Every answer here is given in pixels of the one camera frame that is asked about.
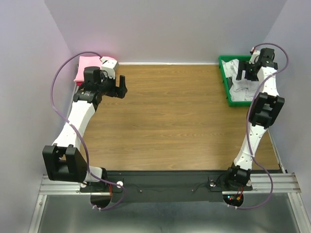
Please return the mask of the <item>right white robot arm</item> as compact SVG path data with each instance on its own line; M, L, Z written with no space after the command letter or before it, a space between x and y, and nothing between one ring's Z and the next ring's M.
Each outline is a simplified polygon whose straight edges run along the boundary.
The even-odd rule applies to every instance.
M274 124L285 103L276 87L278 64L274 62L274 49L252 49L251 54L250 61L239 64L237 80L245 78L258 82L259 87L247 113L243 144L224 176L224 185L228 189L250 184L252 163L259 143L267 129Z

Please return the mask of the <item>white t shirt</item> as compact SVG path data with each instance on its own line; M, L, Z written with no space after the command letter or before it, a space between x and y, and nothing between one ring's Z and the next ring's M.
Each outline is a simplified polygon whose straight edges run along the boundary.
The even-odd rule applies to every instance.
M252 101L256 90L259 87L258 81L245 79L245 71L242 72L242 79L237 80L239 60L234 59L229 62L221 61L228 80L229 93L232 101Z

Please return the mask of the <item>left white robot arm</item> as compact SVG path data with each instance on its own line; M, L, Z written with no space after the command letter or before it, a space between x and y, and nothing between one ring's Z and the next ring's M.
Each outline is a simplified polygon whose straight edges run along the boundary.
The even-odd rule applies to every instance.
M73 95L71 111L65 117L65 124L52 143L42 151L45 167L50 180L91 183L97 191L108 187L105 168L89 164L89 154L82 156L80 147L86 149L83 135L87 125L103 96L123 99L127 93L125 76L121 75L117 82L108 76L107 69L86 67L84 82Z

